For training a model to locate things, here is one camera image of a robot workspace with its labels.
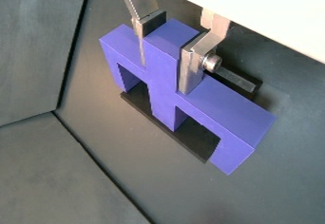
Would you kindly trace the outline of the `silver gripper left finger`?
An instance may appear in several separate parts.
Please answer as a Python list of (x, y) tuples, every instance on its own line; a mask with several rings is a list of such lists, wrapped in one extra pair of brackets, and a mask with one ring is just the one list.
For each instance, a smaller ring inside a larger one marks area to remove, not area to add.
[(156, 0), (123, 0), (131, 14), (133, 31), (137, 36), (140, 62), (144, 62), (143, 38), (166, 23), (166, 12)]

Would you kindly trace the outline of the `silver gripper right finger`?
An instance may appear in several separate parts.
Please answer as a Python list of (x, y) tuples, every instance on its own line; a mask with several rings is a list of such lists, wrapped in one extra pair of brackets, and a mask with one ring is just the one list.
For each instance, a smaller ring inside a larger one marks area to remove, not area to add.
[(230, 20), (207, 9), (202, 9), (200, 26), (208, 31), (200, 33), (182, 48), (178, 90), (187, 94), (202, 82), (203, 72), (215, 72), (222, 59), (214, 49), (224, 39)]

